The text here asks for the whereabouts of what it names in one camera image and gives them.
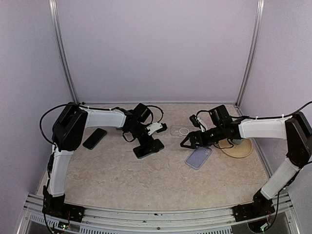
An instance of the black cable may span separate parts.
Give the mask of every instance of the black cable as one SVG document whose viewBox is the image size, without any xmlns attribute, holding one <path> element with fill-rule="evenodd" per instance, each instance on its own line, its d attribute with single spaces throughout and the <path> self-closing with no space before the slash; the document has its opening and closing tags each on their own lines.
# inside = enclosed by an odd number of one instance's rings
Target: black cable
<svg viewBox="0 0 312 234">
<path fill-rule="evenodd" d="M 292 112 L 291 114 L 288 115 L 284 115 L 284 118 L 286 117 L 290 117 L 293 116 L 295 114 L 297 114 L 299 111 L 301 111 L 303 108 L 305 108 L 306 106 L 310 105 L 312 103 L 312 101 L 307 102 L 306 104 L 304 104 L 302 107 L 300 107 L 298 110 L 296 110 L 295 112 Z M 273 116 L 273 117 L 250 117 L 250 116 L 243 116 L 244 118 L 249 118 L 249 119 L 270 119 L 270 118 L 282 118 L 283 116 Z M 231 118 L 242 118 L 242 116 L 237 117 L 237 116 L 231 116 Z"/>
<path fill-rule="evenodd" d="M 43 213 L 43 217 L 44 217 L 45 226 L 47 227 L 49 233 L 55 234 L 55 233 L 51 230 L 50 226 L 48 225 L 48 222 L 47 222 L 47 218 L 46 218 L 46 216 L 45 216 L 45 213 Z"/>
<path fill-rule="evenodd" d="M 200 111 L 198 111 L 198 112 L 196 113 L 196 118 L 197 118 L 197 117 L 198 117 L 198 115 L 199 115 L 200 113 L 202 113 L 202 112 L 209 113 L 209 111 L 206 111 L 206 110 L 200 110 Z"/>
<path fill-rule="evenodd" d="M 164 117 L 164 112 L 163 112 L 163 110 L 162 110 L 159 106 L 154 106 L 154 105 L 147 105 L 147 107 L 154 107 L 154 108 L 160 110 L 160 112 L 161 112 L 161 117 L 160 117 L 160 120 L 157 121 L 157 123 L 161 122 L 162 118 Z"/>
<path fill-rule="evenodd" d="M 229 139 L 227 139 L 227 141 L 228 141 L 228 143 L 231 145 L 231 147 L 224 147 L 224 148 L 220 148 L 220 147 L 216 146 L 216 144 L 214 144 L 214 146 L 215 146 L 217 149 L 221 149 L 221 150 L 223 150 L 223 149 L 231 149 L 231 148 L 233 148 L 233 147 L 234 147 L 234 144 L 233 144 L 232 142 L 230 142 L 230 140 L 229 140 Z"/>
<path fill-rule="evenodd" d="M 301 111 L 303 108 L 305 108 L 306 106 L 310 105 L 312 103 L 312 101 L 309 101 L 307 102 L 306 104 L 304 104 L 302 107 L 300 107 L 298 110 L 296 110 L 295 112 L 292 112 L 291 114 L 288 114 L 288 115 L 284 115 L 284 118 L 287 118 L 287 117 L 290 117 L 290 116 L 293 116 L 295 114 L 297 114 L 299 111 Z M 207 112 L 209 113 L 209 111 L 206 111 L 206 110 L 200 110 L 197 112 L 196 114 L 196 118 L 198 116 L 199 113 L 202 113 L 202 112 Z M 273 116 L 273 117 L 250 117 L 250 116 L 230 116 L 231 118 L 249 118 L 249 119 L 270 119 L 270 118 L 282 118 L 283 116 Z"/>
<path fill-rule="evenodd" d="M 275 222 L 275 220 L 276 220 L 276 217 L 277 217 L 277 214 L 278 214 L 279 194 L 280 194 L 281 191 L 282 191 L 282 189 L 281 189 L 281 190 L 278 192 L 278 194 L 277 194 L 277 205 L 276 205 L 276 212 L 275 212 L 274 219 L 273 219 L 272 223 L 269 225 L 269 227 L 268 227 L 267 229 L 264 230 L 264 232 L 266 232 L 267 230 L 269 230 L 269 229 L 273 226 L 273 224 L 274 224 L 274 222 Z"/>
<path fill-rule="evenodd" d="M 111 109 L 105 109 L 105 108 L 97 108 L 97 107 L 88 107 L 88 106 L 83 106 L 83 105 L 78 105 L 78 104 L 75 104 L 75 103 L 66 103 L 66 104 L 61 104 L 61 105 L 58 105 L 58 106 L 55 106 L 55 107 L 53 107 L 53 108 L 51 108 L 50 110 L 48 110 L 48 111 L 46 111 L 42 116 L 41 116 L 41 118 L 40 118 L 40 121 L 39 121 L 39 128 L 40 128 L 40 132 L 41 132 L 41 134 L 42 134 L 42 136 L 43 136 L 43 138 L 47 141 L 47 142 L 49 142 L 50 144 L 54 144 L 52 141 L 50 141 L 47 137 L 46 137 L 46 135 L 44 134 L 44 132 L 43 132 L 43 129 L 42 129 L 42 121 L 43 121 L 43 118 L 48 114 L 48 113 L 50 113 L 51 111 L 53 111 L 53 110 L 55 110 L 55 109 L 58 109 L 58 108 L 60 108 L 60 107 L 63 107 L 63 106 L 78 106 L 78 107 L 82 107 L 82 108 L 85 108 L 85 109 L 90 109 L 90 110 L 98 110 L 98 111 L 112 111 L 112 110 L 120 110 L 120 111 L 122 111 L 123 113 L 125 113 L 125 114 L 127 114 L 127 115 L 131 115 L 131 113 L 130 112 L 128 112 L 128 111 L 126 111 L 126 110 L 124 110 L 124 109 L 122 109 L 122 108 L 120 108 L 120 107 L 114 107 L 114 108 L 111 108 Z"/>
</svg>

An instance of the beige mat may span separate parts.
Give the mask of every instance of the beige mat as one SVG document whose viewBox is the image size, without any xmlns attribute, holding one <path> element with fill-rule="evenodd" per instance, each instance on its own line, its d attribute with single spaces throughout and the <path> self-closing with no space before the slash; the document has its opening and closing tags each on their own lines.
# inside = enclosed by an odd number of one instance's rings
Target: beige mat
<svg viewBox="0 0 312 234">
<path fill-rule="evenodd" d="M 135 105 L 118 105 L 125 109 Z M 213 152 L 198 170 L 185 164 L 192 150 L 180 147 L 182 137 L 170 134 L 171 126 L 191 126 L 189 116 L 211 104 L 159 104 L 168 130 L 154 134 L 165 145 L 160 152 L 137 159 L 121 131 L 104 128 L 108 134 L 92 150 L 82 145 L 75 151 L 66 177 L 66 201 L 82 205 L 130 210 L 188 210 L 219 207 L 252 201 L 254 193 L 267 181 L 257 153 L 231 158 L 212 147 Z M 237 115 L 227 105 L 231 115 Z M 153 109 L 155 119 L 160 115 Z M 213 127 L 206 113 L 201 118 Z M 95 128 L 85 130 L 83 141 Z M 38 194 L 46 180 L 41 183 Z"/>
</svg>

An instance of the phone case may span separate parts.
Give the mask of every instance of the phone case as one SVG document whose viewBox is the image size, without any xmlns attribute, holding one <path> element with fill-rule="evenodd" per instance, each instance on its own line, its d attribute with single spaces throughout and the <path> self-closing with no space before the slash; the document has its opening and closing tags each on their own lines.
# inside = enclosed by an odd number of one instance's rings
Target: phone case
<svg viewBox="0 0 312 234">
<path fill-rule="evenodd" d="M 198 170 L 211 154 L 212 149 L 209 147 L 198 147 L 185 160 L 186 165 Z"/>
</svg>

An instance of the lavender backdrop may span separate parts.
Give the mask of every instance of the lavender backdrop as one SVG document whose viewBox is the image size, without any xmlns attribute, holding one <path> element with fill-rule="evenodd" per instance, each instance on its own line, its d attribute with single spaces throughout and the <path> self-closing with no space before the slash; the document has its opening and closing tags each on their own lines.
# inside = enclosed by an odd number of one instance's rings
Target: lavender backdrop
<svg viewBox="0 0 312 234">
<path fill-rule="evenodd" d="M 0 233 L 11 234 L 51 152 L 39 118 L 70 100 L 47 0 L 0 0 L 0 54 Z"/>
<path fill-rule="evenodd" d="M 312 1 L 266 1 L 250 82 L 242 103 L 248 115 L 288 114 L 312 100 Z M 312 106 L 303 111 L 312 125 Z M 272 168 L 287 152 L 283 140 L 259 139 Z M 304 234 L 311 233 L 312 166 L 307 166 L 289 193 Z"/>
<path fill-rule="evenodd" d="M 235 102 L 257 0 L 63 0 L 81 101 Z"/>
</svg>

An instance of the aluminum frame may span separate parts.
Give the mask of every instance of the aluminum frame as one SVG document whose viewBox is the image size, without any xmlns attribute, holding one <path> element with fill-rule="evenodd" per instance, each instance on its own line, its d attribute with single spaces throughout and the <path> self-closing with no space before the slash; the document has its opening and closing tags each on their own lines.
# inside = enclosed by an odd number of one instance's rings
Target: aluminum frame
<svg viewBox="0 0 312 234">
<path fill-rule="evenodd" d="M 65 74 L 67 86 L 68 86 L 68 89 L 69 89 L 69 92 L 70 92 L 70 95 L 71 95 L 73 102 L 76 104 L 79 104 L 79 99 L 78 99 L 78 96 L 77 96 L 77 93 L 76 93 L 76 90 L 74 87 L 72 77 L 71 77 L 70 72 L 69 72 L 69 67 L 68 67 L 67 58 L 66 58 L 66 54 L 65 54 L 65 49 L 64 49 L 64 45 L 63 45 L 63 41 L 62 41 L 62 34 L 61 34 L 60 25 L 59 25 L 59 15 L 58 15 L 57 2 L 56 2 L 56 0 L 49 0 L 49 3 L 50 3 L 50 12 L 51 12 L 52 22 L 53 22 L 53 26 L 54 26 L 54 31 L 55 31 L 55 35 L 57 38 L 58 52 L 59 52 L 61 63 L 62 63 L 63 69 L 64 69 L 64 74 Z"/>
<path fill-rule="evenodd" d="M 62 62 L 62 66 L 64 69 L 64 74 L 66 77 L 66 82 L 67 82 L 68 89 L 70 91 L 71 98 L 76 104 L 78 104 L 79 99 L 78 99 L 77 92 L 76 92 L 75 87 L 74 87 L 72 77 L 70 75 L 69 66 L 68 66 L 68 62 L 67 62 L 67 58 L 66 58 L 66 54 L 65 54 L 65 49 L 64 49 L 64 45 L 63 45 L 63 41 L 62 41 L 61 29 L 60 29 L 60 24 L 59 24 L 58 8 L 57 8 L 57 2 L 56 1 L 57 0 L 49 0 L 51 17 L 52 17 L 52 21 L 53 21 L 53 25 L 54 25 L 54 29 L 55 29 L 55 34 L 57 37 L 58 52 L 59 52 L 59 55 L 61 58 L 61 62 Z M 238 93 L 237 100 L 235 103 L 237 106 L 241 105 L 242 100 L 244 98 L 244 95 L 246 93 L 247 84 L 248 84 L 251 68 L 253 65 L 254 55 L 255 55 L 255 51 L 256 51 L 256 45 L 257 45 L 259 32 L 260 32 L 260 26 L 261 26 L 263 8 L 264 8 L 264 1 L 265 0 L 258 0 L 257 11 L 256 11 L 256 16 L 255 16 L 255 23 L 254 23 L 254 27 L 253 27 L 252 43 L 251 43 L 251 47 L 249 50 L 249 55 L 248 55 L 248 60 L 247 60 L 247 64 L 246 64 L 246 68 L 245 68 L 245 72 L 244 72 L 243 81 L 242 81 L 241 87 L 239 89 L 239 93 Z M 88 103 L 88 104 L 108 104 L 108 103 L 107 102 L 99 102 L 99 103 Z"/>
<path fill-rule="evenodd" d="M 273 198 L 276 207 L 277 197 Z M 24 216 L 21 225 L 27 227 L 29 220 L 43 224 L 41 212 L 43 198 L 29 195 L 24 205 Z M 71 222 L 71 233 L 115 233 L 115 234 L 198 234 L 218 233 L 219 230 L 230 230 L 231 226 L 248 221 L 235 222 L 232 206 L 219 208 L 184 210 L 184 211 L 132 211 L 119 209 L 105 209 L 85 206 L 85 214 L 81 223 Z M 296 228 L 296 217 L 293 215 L 293 205 L 287 193 L 281 194 L 279 199 L 279 213 L 287 212 L 290 220 L 292 234 L 300 234 Z M 49 223 L 66 222 L 67 220 L 50 217 Z"/>
<path fill-rule="evenodd" d="M 250 50 L 248 54 L 247 65 L 246 65 L 245 72 L 244 72 L 243 82 L 240 87 L 238 97 L 236 100 L 236 105 L 238 107 L 240 107 L 243 101 L 244 95 L 246 93 L 248 80 L 250 77 L 250 72 L 253 66 L 254 55 L 255 55 L 255 51 L 257 47 L 257 42 L 258 42 L 259 32 L 260 32 L 260 27 L 261 27 L 261 22 L 262 22 L 263 9 L 264 9 L 264 0 L 258 0 L 257 13 L 255 16 L 255 22 L 254 22 L 254 27 L 253 27 L 252 43 L 250 45 Z"/>
</svg>

